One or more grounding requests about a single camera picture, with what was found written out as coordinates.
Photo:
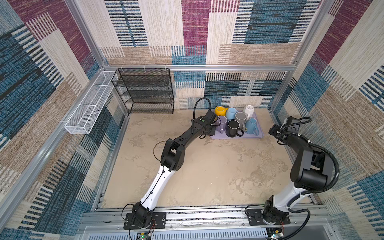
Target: tray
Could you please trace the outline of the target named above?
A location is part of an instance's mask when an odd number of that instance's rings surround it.
[[[257,128],[259,129],[259,135],[244,133],[244,135],[242,137],[239,137],[239,136],[228,137],[225,134],[225,131],[223,133],[220,133],[220,132],[216,131],[215,135],[214,136],[210,136],[210,137],[212,139],[244,139],[244,138],[262,138],[262,137],[264,137],[264,133],[263,133],[262,128],[260,127],[260,123],[259,123],[259,120],[257,119],[256,113],[253,113],[252,117],[257,120]]]

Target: white wire basket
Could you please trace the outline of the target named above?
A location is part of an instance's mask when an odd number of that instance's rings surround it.
[[[81,103],[65,124],[70,134],[89,134],[113,89],[115,72],[104,71],[92,84]]]

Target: marbled beige surface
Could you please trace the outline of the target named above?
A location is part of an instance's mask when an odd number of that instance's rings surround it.
[[[190,127],[192,110],[174,114],[132,114],[104,196],[103,207],[136,203],[159,169],[152,149]],[[196,116],[206,110],[197,110]],[[166,185],[157,205],[227,205],[264,203],[290,180],[291,161],[284,146],[268,134],[273,122],[267,109],[256,109],[261,139],[195,139],[185,161]],[[159,158],[160,143],[155,154]]]

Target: mug handle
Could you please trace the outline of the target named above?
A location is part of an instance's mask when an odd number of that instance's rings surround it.
[[[259,135],[259,128],[257,127],[257,124],[255,125],[255,131],[253,132],[256,136]]]
[[[244,131],[241,128],[237,129],[237,131],[239,131],[239,130],[241,131],[242,134],[240,135],[238,132],[236,132],[236,135],[239,137],[242,137],[244,135]]]

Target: black mounting plate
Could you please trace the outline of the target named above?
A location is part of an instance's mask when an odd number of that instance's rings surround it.
[[[132,220],[132,213],[128,213],[125,217],[124,221],[124,230],[129,230],[129,229],[143,229],[136,219]],[[155,229],[161,229],[161,228],[166,228],[166,212],[154,212],[152,213],[152,219],[156,221],[155,224]],[[153,225],[153,221],[149,224],[149,226],[145,229],[150,229]]]
[[[247,209],[246,210],[247,215],[252,216],[252,217],[248,217],[249,225],[251,226],[268,225],[263,221],[263,216],[261,213],[262,210],[263,209]],[[289,220],[289,217],[286,217],[285,220],[283,221],[284,225],[290,224],[290,223],[291,223],[291,220]]]

